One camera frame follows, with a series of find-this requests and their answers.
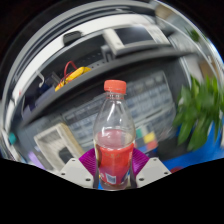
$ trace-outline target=yellow object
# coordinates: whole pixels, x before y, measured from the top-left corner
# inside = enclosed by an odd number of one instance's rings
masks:
[[[156,138],[156,136],[155,136],[154,132],[151,132],[144,137],[144,142],[149,143],[149,142],[155,140],[155,138]]]
[[[58,91],[61,87],[66,85],[67,83],[71,82],[73,79],[78,78],[80,75],[90,71],[91,68],[88,67],[81,67],[78,68],[76,71],[72,72],[64,81],[60,82],[57,87],[55,88],[55,92]]]

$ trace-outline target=bottle label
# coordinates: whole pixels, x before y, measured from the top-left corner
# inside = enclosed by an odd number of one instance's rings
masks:
[[[125,181],[131,165],[134,143],[123,149],[111,150],[95,145],[101,179],[111,185]]]

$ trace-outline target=shelf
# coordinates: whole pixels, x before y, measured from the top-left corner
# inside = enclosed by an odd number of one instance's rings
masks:
[[[192,54],[192,52],[187,51],[179,51],[175,50],[173,48],[161,48],[156,50],[147,50],[142,51],[138,53],[134,53],[131,55],[128,55],[126,57],[122,57],[119,59],[116,59],[114,61],[111,61],[109,63],[106,63],[102,65],[101,67],[98,67],[92,71],[89,71],[88,73],[83,74],[82,76],[78,77],[77,79],[73,80],[72,82],[68,83],[64,87],[62,87],[60,90],[55,92],[53,96],[51,96],[49,99],[46,99],[40,106],[36,107],[32,114],[27,120],[24,120],[21,122],[19,128],[23,128],[29,123],[31,123],[33,120],[38,118],[45,109],[50,107],[53,103],[57,102],[58,100],[62,99],[66,94],[70,93],[71,91],[80,94],[80,92],[83,92],[83,89],[86,89],[86,82],[93,81],[95,83],[96,78],[100,78],[102,75],[112,72],[121,68],[125,68],[128,66],[130,69],[132,66],[135,66],[136,64],[139,64],[140,62],[147,62],[152,60],[165,60],[165,59],[175,59],[182,56],[186,56]]]

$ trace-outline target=orange bottle cap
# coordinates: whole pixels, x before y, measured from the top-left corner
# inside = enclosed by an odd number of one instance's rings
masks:
[[[104,83],[104,90],[114,93],[126,93],[126,82],[120,80],[107,80]]]

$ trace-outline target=plastic bottle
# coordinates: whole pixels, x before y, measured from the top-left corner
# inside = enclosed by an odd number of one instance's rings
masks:
[[[107,190],[122,190],[128,183],[135,125],[124,99],[126,82],[107,80],[104,90],[106,100],[93,128],[100,183]]]

